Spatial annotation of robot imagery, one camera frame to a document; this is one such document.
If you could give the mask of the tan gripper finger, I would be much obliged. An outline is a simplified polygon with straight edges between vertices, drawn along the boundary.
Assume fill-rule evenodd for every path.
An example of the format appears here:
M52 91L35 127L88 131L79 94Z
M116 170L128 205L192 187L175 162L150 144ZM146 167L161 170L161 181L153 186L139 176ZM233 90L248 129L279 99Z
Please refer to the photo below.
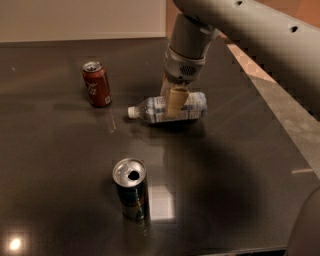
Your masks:
M166 115L175 118L189 97L189 90L182 85L174 85L168 90Z
M166 75L163 75L162 82L161 82L161 90L160 95L161 96L168 96L170 93L170 89L173 87L173 83L171 83Z

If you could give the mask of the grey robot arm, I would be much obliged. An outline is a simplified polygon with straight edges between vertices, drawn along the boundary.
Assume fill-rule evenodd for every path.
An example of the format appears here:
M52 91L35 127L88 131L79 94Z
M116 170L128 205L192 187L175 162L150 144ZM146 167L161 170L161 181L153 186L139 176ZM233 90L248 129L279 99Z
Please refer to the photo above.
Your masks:
M198 79L218 31L314 117L320 115L320 31L256 0L173 0L181 11L164 57L171 84Z

